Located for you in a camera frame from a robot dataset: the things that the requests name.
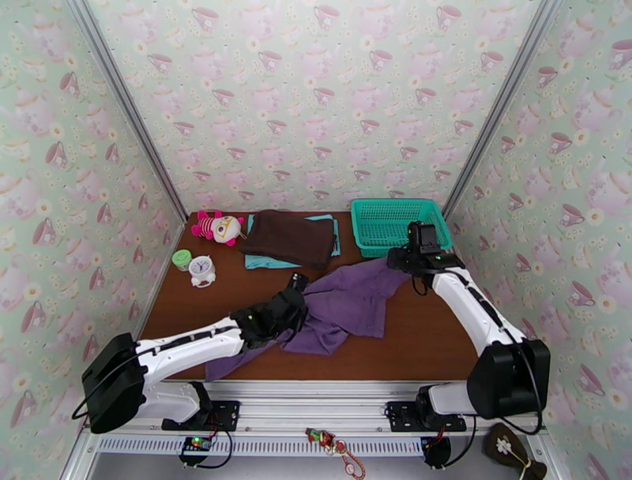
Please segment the purple trousers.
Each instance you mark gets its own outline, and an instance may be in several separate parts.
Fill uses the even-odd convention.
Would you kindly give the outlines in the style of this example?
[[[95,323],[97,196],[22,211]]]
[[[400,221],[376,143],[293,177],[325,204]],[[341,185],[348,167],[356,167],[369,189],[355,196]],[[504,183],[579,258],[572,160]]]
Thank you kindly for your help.
[[[351,336],[384,339],[387,302],[408,280],[385,258],[341,266],[315,280],[304,291],[307,315],[300,332],[273,342],[288,355],[280,371],[298,373],[309,358],[329,358]]]

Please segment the teal folded trousers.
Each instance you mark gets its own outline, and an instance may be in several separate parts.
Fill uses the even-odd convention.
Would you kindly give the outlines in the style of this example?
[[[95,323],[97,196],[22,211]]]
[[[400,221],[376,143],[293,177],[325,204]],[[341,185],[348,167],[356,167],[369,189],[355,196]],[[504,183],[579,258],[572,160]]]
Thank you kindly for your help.
[[[332,258],[339,257],[341,255],[341,247],[340,247],[340,234],[339,234],[338,220],[335,219],[331,214],[306,217],[306,220],[310,220],[310,221],[321,221],[325,219],[330,220],[331,223],[333,224],[334,243],[333,243],[333,249],[331,251],[330,256]],[[245,258],[245,268],[247,270],[254,270],[257,268],[267,268],[267,269],[300,268],[299,264],[293,264],[291,262],[277,260],[272,257],[246,254],[244,258]]]

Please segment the brown folded trousers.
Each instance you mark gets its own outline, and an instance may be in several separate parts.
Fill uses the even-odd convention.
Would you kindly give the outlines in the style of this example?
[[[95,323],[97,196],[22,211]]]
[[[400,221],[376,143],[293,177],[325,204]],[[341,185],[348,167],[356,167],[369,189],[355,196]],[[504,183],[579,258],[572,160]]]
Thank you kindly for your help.
[[[333,243],[330,220],[310,221],[296,212],[263,210],[249,215],[239,251],[324,271],[332,259]]]

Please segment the teal plastic basket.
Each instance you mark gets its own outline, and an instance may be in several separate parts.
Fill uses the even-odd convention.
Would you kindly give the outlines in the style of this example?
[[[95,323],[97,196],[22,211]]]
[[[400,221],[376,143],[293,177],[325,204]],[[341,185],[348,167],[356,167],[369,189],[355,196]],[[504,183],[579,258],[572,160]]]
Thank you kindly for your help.
[[[422,198],[374,198],[351,201],[354,239],[364,258],[385,257],[408,241],[408,225],[420,221],[435,227],[438,244],[453,248],[453,239],[438,204]]]

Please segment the white alarm clock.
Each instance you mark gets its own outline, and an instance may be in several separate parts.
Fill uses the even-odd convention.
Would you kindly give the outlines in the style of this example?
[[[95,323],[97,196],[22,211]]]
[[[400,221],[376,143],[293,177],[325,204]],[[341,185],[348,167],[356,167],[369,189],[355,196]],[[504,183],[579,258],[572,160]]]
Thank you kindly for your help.
[[[216,268],[209,255],[194,257],[188,265],[193,287],[206,288],[216,280]]]

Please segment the pink white plush doll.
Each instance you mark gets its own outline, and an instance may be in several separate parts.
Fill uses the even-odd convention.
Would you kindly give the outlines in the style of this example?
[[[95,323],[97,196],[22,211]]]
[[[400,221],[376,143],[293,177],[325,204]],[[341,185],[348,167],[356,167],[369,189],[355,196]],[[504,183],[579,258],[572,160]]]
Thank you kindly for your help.
[[[193,236],[213,240],[226,246],[234,246],[237,238],[245,238],[242,227],[243,217],[228,216],[222,211],[210,214],[206,211],[197,212],[197,221],[190,228]]]

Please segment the colourful charm toy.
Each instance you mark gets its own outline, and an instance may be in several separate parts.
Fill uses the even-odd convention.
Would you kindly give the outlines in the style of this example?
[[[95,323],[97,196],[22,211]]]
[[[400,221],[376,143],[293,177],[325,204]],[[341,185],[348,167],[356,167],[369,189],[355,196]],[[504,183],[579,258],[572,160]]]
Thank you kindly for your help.
[[[306,428],[309,444],[316,444],[327,456],[339,458],[350,480],[366,480],[366,468],[349,449],[348,442],[325,429]]]

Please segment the black controller board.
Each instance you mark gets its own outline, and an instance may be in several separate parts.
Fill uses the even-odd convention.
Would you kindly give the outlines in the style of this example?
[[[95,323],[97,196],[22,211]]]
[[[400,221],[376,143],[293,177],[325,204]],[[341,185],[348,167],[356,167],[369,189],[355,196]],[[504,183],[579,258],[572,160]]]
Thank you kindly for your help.
[[[448,437],[421,437],[423,461],[432,469],[442,469],[450,460],[451,443]]]
[[[180,453],[179,460],[185,467],[197,467],[208,458],[212,441],[207,437],[186,437]]]

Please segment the brown flower pouch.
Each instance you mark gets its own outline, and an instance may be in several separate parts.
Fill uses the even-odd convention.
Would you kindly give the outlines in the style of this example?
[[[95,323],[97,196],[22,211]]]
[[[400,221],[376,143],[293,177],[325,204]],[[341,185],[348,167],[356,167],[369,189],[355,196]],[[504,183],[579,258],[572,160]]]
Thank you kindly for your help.
[[[547,466],[532,459],[517,435],[504,423],[494,424],[483,439],[483,454],[504,467],[511,467],[519,480],[544,480]]]

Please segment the aluminium base frame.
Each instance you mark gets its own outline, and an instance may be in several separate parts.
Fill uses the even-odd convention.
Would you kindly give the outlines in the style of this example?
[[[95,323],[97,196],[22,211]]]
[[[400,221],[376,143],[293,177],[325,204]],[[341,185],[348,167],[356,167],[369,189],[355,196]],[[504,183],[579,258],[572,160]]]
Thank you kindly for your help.
[[[415,402],[423,384],[413,381],[230,381],[201,382],[212,401],[239,401],[233,433],[213,453],[244,456],[323,456],[307,443],[305,429],[340,434],[363,458],[417,456],[430,432],[393,433],[384,415],[388,402]],[[156,419],[133,420],[110,433],[83,434],[110,452],[173,453],[195,431],[164,431]]]

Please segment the aluminium frame post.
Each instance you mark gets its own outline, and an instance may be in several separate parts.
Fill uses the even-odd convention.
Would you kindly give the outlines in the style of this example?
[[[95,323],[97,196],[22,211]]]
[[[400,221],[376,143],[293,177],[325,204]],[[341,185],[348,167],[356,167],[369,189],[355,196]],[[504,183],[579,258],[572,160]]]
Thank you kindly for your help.
[[[541,43],[544,41],[558,11],[564,3],[565,0],[538,0],[536,12],[510,64],[505,80],[498,90],[498,94],[491,105],[479,135],[442,208],[442,214],[445,219],[449,219],[455,213],[459,202],[465,197],[465,190],[468,184],[476,173],[487,148],[491,146],[491,142],[501,125],[505,113],[517,97],[521,82],[525,79],[530,64],[535,59]]]
[[[185,223],[189,215],[184,203],[176,192],[175,186],[168,175],[167,168],[164,166],[160,154],[150,136],[145,120],[138,110],[137,104],[117,66],[114,51],[105,40],[99,22],[90,8],[88,0],[64,0],[64,2],[70,8],[73,19],[88,44],[91,56],[103,74],[135,139],[140,144],[141,151],[149,161],[153,173],[158,178],[162,190],[166,194],[179,220]]]

